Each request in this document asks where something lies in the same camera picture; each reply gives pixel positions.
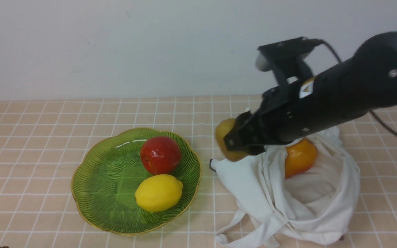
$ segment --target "cable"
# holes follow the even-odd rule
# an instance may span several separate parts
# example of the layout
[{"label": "cable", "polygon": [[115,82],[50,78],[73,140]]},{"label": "cable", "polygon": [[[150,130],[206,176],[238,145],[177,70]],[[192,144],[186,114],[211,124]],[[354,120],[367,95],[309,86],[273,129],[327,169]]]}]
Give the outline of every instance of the cable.
[{"label": "cable", "polygon": [[[317,41],[319,41],[321,44],[324,44],[330,50],[330,52],[332,52],[332,54],[337,59],[338,63],[342,62],[338,53],[335,51],[335,49],[328,42],[326,42],[324,40],[317,40]],[[392,133],[393,135],[395,135],[397,137],[397,132],[394,129],[392,129],[389,125],[387,125],[373,110],[370,110],[370,114],[379,122],[379,124],[381,124],[381,126],[383,126],[385,129],[387,129],[387,131],[389,131],[390,133]]]}]

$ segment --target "cloth bag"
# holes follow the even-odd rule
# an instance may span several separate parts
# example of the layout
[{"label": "cloth bag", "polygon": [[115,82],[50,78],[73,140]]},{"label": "cloth bag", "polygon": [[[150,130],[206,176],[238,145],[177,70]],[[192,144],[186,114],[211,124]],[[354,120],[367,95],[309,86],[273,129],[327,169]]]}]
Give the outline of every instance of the cloth bag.
[{"label": "cloth bag", "polygon": [[[342,146],[337,127],[307,139],[318,149],[315,165],[286,180],[285,146],[268,146],[265,153],[238,162],[211,160],[210,168],[238,205],[232,221],[216,232],[217,243],[228,248],[256,248],[261,244],[277,248],[280,245],[274,234],[284,234],[330,245],[346,233],[359,198],[359,167]],[[255,231],[228,242],[224,232],[246,214]]]}]

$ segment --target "apple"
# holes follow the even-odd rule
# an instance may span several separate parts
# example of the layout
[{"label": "apple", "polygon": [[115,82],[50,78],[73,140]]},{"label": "apple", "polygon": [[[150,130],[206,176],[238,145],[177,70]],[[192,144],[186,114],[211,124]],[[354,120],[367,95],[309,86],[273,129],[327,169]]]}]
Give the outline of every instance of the apple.
[{"label": "apple", "polygon": [[182,153],[177,142],[168,136],[156,136],[143,143],[140,159],[152,175],[169,174],[180,164]]}]

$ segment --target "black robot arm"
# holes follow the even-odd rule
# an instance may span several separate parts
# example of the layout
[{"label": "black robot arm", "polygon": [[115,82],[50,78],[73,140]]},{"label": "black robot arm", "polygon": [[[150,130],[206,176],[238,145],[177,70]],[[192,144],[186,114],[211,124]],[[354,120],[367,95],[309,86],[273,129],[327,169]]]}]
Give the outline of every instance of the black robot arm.
[{"label": "black robot arm", "polygon": [[321,44],[298,38],[259,47],[257,68],[272,71],[278,86],[263,93],[257,111],[236,118],[225,136],[229,151],[257,155],[266,145],[289,144],[397,105],[397,32],[373,36],[353,57],[314,76],[304,58]]}]

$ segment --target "green plate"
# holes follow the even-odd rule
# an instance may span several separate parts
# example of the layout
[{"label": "green plate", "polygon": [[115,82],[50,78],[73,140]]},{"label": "green plate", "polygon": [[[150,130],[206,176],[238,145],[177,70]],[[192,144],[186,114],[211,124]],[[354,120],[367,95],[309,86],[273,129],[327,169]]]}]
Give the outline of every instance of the green plate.
[{"label": "green plate", "polygon": [[[159,135],[173,138],[181,148],[181,163],[171,175],[183,183],[183,192],[172,208],[150,213],[137,206],[134,192],[152,176],[140,161],[140,148]],[[80,215],[90,225],[115,234],[137,235],[160,228],[186,211],[197,194],[201,175],[200,161],[182,137],[135,128],[95,145],[76,169],[71,192]]]}]

